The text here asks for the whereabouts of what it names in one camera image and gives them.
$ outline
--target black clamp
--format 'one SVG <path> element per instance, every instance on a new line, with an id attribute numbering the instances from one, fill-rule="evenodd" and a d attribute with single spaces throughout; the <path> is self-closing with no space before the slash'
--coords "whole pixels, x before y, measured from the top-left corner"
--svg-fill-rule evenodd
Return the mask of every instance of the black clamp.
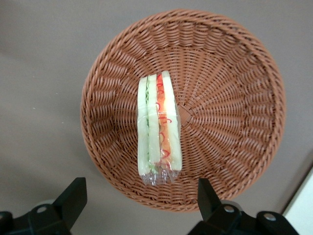
<path id="1" fill-rule="evenodd" d="M 281 214 L 261 211 L 253 218 L 231 202 L 222 203 L 208 179 L 199 179 L 198 205 L 203 221 L 188 235 L 298 235 Z"/>
<path id="2" fill-rule="evenodd" d="M 0 235 L 70 235 L 86 203 L 86 179 L 76 178 L 52 204 L 15 219 L 8 211 L 0 212 Z"/>

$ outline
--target gray table surface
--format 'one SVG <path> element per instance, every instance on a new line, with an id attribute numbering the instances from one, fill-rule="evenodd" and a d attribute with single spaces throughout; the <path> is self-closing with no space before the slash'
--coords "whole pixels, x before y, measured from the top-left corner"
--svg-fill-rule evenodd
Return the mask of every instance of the gray table surface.
<path id="1" fill-rule="evenodd" d="M 287 94 L 284 138 L 265 174 L 235 201 L 253 216 L 283 210 L 313 161 L 311 0 L 1 0 L 0 210 L 22 215 L 85 176 L 89 201 L 73 234 L 181 235 L 201 219 L 150 209 L 115 190 L 80 129 L 81 90 L 99 52 L 133 22 L 174 8 L 226 15 L 274 57 Z"/>

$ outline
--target brown wicker basket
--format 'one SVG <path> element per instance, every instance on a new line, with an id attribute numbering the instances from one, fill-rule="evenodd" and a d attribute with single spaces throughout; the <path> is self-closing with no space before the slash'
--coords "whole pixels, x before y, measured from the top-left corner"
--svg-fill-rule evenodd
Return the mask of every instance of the brown wicker basket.
<path id="1" fill-rule="evenodd" d="M 137 171 L 137 87 L 169 70 L 181 117 L 183 170 L 175 183 L 145 186 Z M 281 141 L 285 94 L 262 43 L 233 20 L 172 10 L 118 34 L 83 87 L 81 125 L 89 154 L 123 194 L 168 211 L 198 210 L 198 179 L 221 199 L 252 185 Z"/>

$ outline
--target plastic wrap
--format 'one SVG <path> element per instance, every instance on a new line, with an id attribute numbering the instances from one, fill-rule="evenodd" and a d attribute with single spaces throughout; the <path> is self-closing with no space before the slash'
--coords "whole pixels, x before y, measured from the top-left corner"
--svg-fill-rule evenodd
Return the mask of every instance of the plastic wrap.
<path id="1" fill-rule="evenodd" d="M 148 185 L 165 184 L 182 169 L 180 118 L 168 71 L 140 79 L 138 172 Z"/>

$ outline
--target clear plastic packaging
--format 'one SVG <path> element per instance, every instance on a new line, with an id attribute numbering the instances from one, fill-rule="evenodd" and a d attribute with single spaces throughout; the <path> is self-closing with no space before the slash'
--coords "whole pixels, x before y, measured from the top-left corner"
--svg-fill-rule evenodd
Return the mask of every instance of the clear plastic packaging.
<path id="1" fill-rule="evenodd" d="M 180 118 L 168 71 L 138 86 L 138 173 L 147 185 L 165 184 L 182 169 Z"/>

